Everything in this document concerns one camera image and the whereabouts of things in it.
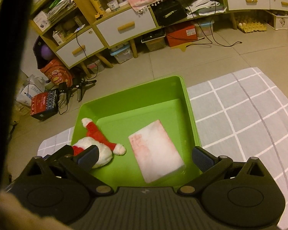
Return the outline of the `santa plush toy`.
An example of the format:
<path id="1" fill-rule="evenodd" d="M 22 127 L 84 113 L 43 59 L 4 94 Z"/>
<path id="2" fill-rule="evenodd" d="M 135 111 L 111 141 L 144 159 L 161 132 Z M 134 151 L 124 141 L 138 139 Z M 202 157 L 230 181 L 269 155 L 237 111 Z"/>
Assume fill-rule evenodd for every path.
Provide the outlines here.
<path id="1" fill-rule="evenodd" d="M 83 153 L 87 148 L 96 145 L 99 150 L 98 161 L 91 167 L 97 169 L 108 164 L 113 155 L 122 156 L 126 153 L 126 148 L 119 143 L 112 143 L 107 140 L 97 125 L 90 118 L 82 119 L 83 127 L 86 128 L 86 136 L 78 140 L 73 146 L 74 156 Z"/>

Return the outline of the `white pink towel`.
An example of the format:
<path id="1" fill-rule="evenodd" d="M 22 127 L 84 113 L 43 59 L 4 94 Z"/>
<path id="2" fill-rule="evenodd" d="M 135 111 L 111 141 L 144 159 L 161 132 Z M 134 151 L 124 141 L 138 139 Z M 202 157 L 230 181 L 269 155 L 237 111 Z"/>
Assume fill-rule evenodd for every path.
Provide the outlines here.
<path id="1" fill-rule="evenodd" d="M 185 163 L 160 120 L 128 137 L 145 183 L 181 170 Z"/>

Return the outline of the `grey checkered rug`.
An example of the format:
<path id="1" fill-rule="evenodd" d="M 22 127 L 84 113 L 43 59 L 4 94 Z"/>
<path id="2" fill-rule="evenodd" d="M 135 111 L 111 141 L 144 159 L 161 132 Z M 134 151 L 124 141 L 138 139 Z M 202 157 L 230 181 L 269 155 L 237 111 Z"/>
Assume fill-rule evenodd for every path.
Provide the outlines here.
<path id="1" fill-rule="evenodd" d="M 260 69 L 250 67 L 186 87 L 200 145 L 235 161 L 257 156 L 285 200 L 288 228 L 288 99 Z"/>

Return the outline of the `green plastic bin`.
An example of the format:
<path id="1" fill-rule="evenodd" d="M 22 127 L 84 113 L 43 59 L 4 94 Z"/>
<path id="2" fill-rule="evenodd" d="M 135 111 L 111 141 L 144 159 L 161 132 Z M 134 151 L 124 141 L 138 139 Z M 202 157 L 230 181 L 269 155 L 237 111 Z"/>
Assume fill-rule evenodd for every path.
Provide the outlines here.
<path id="1" fill-rule="evenodd" d="M 200 171 L 192 161 L 192 150 L 200 145 L 194 114 L 185 82 L 180 76 L 169 76 L 144 83 L 99 99 L 80 107 L 72 144 L 85 137 L 81 120 L 90 118 L 104 136 L 125 146 L 123 156 L 114 156 L 105 166 L 91 170 L 91 175 L 116 190 L 124 187 L 178 188 L 196 178 Z M 160 120 L 185 165 L 150 184 L 145 183 L 128 137 Z"/>

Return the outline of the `red black box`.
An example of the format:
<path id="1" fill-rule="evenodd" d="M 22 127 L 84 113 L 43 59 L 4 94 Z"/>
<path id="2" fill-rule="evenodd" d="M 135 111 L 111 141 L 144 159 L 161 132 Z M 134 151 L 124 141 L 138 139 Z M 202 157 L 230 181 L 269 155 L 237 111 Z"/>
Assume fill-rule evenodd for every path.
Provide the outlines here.
<path id="1" fill-rule="evenodd" d="M 58 89 L 45 91 L 32 97 L 30 116 L 45 121 L 56 115 L 59 110 L 60 92 Z"/>

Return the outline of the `black tripod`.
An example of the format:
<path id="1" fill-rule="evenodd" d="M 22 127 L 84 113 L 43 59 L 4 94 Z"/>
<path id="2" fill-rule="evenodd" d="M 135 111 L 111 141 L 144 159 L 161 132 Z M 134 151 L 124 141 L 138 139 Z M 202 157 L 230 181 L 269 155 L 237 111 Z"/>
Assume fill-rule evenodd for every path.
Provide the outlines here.
<path id="1" fill-rule="evenodd" d="M 84 96 L 86 86 L 94 86 L 96 80 L 81 80 L 78 78 L 73 78 L 73 84 L 68 87 L 66 82 L 59 84 L 59 91 L 61 94 L 65 94 L 66 104 L 69 103 L 69 100 L 73 94 L 73 90 L 76 89 L 77 101 L 81 102 Z"/>

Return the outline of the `white plastic bag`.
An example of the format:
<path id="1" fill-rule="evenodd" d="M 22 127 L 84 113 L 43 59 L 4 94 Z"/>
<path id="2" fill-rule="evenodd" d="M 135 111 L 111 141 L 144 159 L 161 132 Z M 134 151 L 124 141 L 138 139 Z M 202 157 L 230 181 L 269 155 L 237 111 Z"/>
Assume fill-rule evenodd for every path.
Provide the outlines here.
<path id="1" fill-rule="evenodd" d="M 42 77 L 35 75 L 29 76 L 20 88 L 16 96 L 16 101 L 30 107 L 32 98 L 45 92 L 45 85 L 46 82 Z"/>

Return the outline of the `orange snack bag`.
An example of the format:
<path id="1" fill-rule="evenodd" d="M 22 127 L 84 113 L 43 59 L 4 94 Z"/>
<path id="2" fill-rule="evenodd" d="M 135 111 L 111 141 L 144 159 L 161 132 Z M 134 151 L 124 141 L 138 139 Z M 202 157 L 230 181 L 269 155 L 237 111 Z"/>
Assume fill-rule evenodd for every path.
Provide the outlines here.
<path id="1" fill-rule="evenodd" d="M 73 74 L 58 58 L 52 59 L 40 71 L 57 86 L 60 83 L 66 83 L 68 87 L 71 87 L 73 84 Z"/>

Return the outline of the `purple ball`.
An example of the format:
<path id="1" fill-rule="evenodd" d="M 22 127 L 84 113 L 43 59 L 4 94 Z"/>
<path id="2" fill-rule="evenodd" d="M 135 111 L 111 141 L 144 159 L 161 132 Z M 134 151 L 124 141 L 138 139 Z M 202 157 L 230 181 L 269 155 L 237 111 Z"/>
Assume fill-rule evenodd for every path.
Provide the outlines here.
<path id="1" fill-rule="evenodd" d="M 53 56 L 55 55 L 53 53 L 53 51 L 49 48 L 48 45 L 46 44 L 43 44 L 42 47 L 41 47 L 41 56 L 45 59 L 45 60 L 52 60 L 53 59 Z"/>

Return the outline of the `clear storage bin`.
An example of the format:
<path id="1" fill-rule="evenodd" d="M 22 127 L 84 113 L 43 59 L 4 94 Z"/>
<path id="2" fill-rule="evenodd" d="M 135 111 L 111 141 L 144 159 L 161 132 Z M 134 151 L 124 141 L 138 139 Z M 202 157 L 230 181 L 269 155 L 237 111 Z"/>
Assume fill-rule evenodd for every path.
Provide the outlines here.
<path id="1" fill-rule="evenodd" d="M 133 52 L 130 44 L 124 45 L 116 51 L 111 51 L 110 55 L 114 57 L 119 64 L 122 64 L 133 58 Z"/>

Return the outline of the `red cardboard box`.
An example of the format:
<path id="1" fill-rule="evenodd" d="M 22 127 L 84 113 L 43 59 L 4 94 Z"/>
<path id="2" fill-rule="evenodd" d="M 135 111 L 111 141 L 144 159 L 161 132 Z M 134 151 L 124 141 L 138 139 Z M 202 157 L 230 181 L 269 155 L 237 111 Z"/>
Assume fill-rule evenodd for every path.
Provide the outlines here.
<path id="1" fill-rule="evenodd" d="M 170 47 L 194 42 L 198 39 L 195 26 L 192 22 L 182 22 L 168 26 L 165 33 Z"/>

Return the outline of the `yellow egg tray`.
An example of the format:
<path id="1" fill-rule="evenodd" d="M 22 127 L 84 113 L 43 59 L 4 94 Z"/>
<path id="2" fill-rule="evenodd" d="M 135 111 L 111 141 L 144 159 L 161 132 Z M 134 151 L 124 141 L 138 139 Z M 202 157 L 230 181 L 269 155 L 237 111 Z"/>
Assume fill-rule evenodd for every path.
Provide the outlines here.
<path id="1" fill-rule="evenodd" d="M 267 30 L 267 26 L 264 23 L 261 23 L 258 19 L 248 16 L 241 15 L 235 18 L 237 28 L 243 33 L 252 33 L 252 32 L 264 32 Z"/>

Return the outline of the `wooden tv cabinet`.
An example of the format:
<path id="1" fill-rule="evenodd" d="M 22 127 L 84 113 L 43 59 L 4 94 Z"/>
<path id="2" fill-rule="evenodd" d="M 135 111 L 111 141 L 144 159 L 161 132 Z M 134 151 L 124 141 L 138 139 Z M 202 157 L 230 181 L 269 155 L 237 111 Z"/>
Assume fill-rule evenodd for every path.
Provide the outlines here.
<path id="1" fill-rule="evenodd" d="M 116 11 L 106 13 L 101 19 L 96 19 L 97 12 L 90 0 L 72 0 L 71 6 L 65 8 L 57 19 L 49 23 L 44 15 L 44 10 L 46 5 L 53 1 L 39 1 L 31 12 L 29 23 L 44 43 L 54 52 L 55 57 L 60 59 L 68 69 L 80 65 L 84 71 L 87 71 L 84 61 L 92 56 L 96 56 L 108 67 L 113 67 L 101 54 L 103 50 L 124 42 L 134 41 L 136 37 L 160 28 L 152 11 L 152 6 L 162 1 L 149 5 L 139 12 L 134 11 L 128 3 Z M 272 9 L 288 12 L 288 0 L 222 1 L 227 7 L 227 12 L 251 9 Z M 73 19 L 76 15 L 85 18 L 84 27 L 78 32 L 71 33 L 62 44 L 57 43 L 52 36 L 55 28 L 61 29 L 65 21 Z"/>

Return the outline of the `white storage box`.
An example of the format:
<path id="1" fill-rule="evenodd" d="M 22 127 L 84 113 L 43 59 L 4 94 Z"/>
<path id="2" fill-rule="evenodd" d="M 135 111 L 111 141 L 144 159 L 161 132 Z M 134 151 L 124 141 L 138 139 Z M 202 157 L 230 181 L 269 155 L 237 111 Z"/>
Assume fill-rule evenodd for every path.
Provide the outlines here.
<path id="1" fill-rule="evenodd" d="M 274 13 L 271 11 L 266 11 L 266 23 L 272 27 L 274 30 L 288 30 L 288 15 L 281 13 Z"/>

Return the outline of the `black bag on shelf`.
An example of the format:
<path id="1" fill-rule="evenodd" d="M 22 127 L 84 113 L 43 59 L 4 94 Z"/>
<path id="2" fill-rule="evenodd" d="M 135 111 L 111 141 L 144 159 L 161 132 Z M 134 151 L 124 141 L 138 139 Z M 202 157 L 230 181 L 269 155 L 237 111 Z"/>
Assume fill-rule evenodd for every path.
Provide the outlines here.
<path id="1" fill-rule="evenodd" d="M 165 0 L 152 6 L 159 26 L 168 26 L 187 17 L 183 5 L 176 0 Z"/>

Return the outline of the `yellow bottle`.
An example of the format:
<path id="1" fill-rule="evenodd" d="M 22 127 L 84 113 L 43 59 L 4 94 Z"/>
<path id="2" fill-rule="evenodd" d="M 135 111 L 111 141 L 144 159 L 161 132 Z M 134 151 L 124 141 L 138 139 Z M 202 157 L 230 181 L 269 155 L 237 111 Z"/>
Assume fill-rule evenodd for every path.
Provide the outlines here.
<path id="1" fill-rule="evenodd" d="M 103 15 L 105 14 L 105 10 L 103 9 L 103 6 L 100 2 L 100 0 L 90 0 L 92 3 L 93 7 L 95 8 L 96 12 Z"/>

